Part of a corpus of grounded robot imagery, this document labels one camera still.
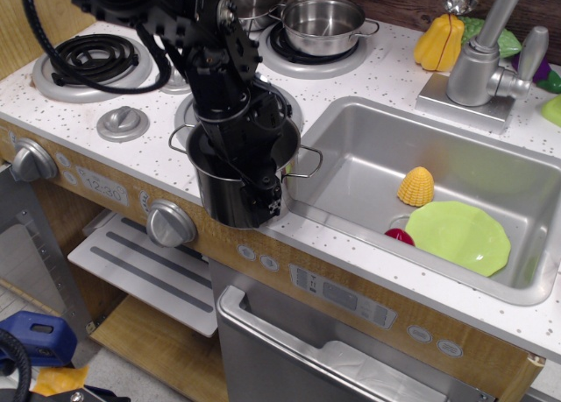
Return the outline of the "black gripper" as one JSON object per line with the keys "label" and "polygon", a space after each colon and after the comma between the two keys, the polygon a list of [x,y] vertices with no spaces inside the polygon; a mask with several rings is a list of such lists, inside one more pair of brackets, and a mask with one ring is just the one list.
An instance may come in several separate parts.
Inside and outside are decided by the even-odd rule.
{"label": "black gripper", "polygon": [[194,88],[195,116],[214,153],[241,180],[239,227],[259,227],[281,212],[282,187],[272,149],[289,119],[280,91],[256,75],[259,52],[230,54],[194,48],[186,75]]}

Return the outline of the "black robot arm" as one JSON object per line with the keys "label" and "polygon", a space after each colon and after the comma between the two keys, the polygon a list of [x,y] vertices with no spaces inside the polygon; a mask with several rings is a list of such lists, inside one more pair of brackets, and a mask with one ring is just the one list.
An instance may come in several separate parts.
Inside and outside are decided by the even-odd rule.
{"label": "black robot arm", "polygon": [[231,0],[71,0],[82,11],[133,28],[191,87],[195,126],[186,153],[203,206],[216,221],[257,228],[281,211],[274,159],[290,113],[282,94],[257,76],[257,42]]}

